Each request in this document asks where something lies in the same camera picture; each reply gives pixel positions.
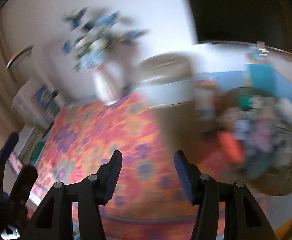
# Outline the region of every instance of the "white vase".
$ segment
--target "white vase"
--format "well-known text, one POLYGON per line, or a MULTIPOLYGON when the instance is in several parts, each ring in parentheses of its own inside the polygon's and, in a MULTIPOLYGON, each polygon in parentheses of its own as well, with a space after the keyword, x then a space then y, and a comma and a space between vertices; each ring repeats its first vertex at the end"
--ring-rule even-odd
POLYGON ((105 65, 100 65, 89 72, 92 74, 96 96, 105 106, 111 106, 121 99, 121 89, 108 74, 105 65))

